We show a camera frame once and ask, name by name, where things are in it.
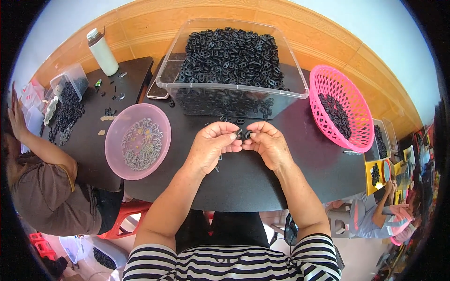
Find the orange tiled wall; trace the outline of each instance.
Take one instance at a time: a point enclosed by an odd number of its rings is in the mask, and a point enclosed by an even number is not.
[[[409,95],[383,61],[335,22],[285,0],[137,0],[91,21],[61,44],[34,77],[49,86],[67,65],[80,62],[86,73],[99,68],[86,34],[106,26],[106,40],[117,61],[152,56],[155,68],[180,26],[191,18],[230,18],[278,27],[302,68],[328,64],[343,71],[360,89],[372,116],[394,125],[397,139],[422,127]]]

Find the pink plastic bowl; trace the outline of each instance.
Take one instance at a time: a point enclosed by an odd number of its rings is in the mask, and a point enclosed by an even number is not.
[[[351,137],[347,140],[334,126],[319,99],[332,95],[347,112]],[[310,105],[319,129],[335,144],[355,152],[367,152],[374,142],[374,121],[358,88],[339,70],[327,65],[315,66],[310,73]]]
[[[133,171],[125,164],[122,153],[122,139],[128,129],[143,118],[151,118],[152,122],[159,124],[162,132],[161,154],[158,159],[147,169]],[[148,103],[138,103],[126,108],[111,123],[105,140],[105,155],[111,170],[119,177],[127,180],[145,178],[156,170],[162,163],[169,150],[172,131],[166,114],[157,106]]]

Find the thermos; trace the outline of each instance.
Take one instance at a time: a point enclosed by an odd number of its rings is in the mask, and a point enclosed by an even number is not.
[[[104,36],[105,27],[103,27],[103,33],[94,28],[86,36],[87,44],[103,72],[106,76],[111,76],[117,72],[119,64],[106,43]]]

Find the black and white striped shirt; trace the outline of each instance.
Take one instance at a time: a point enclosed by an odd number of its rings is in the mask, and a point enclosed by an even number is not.
[[[200,246],[176,254],[159,244],[134,248],[123,280],[308,280],[339,281],[333,241],[312,234],[289,257],[260,246]]]

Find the smartphone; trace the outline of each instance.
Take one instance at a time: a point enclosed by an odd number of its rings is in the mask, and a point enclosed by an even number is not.
[[[147,90],[146,96],[148,98],[157,98],[157,99],[166,99],[169,97],[169,93],[166,91],[166,89],[159,88],[158,85],[155,83],[154,77],[152,82],[150,83],[150,87]]]

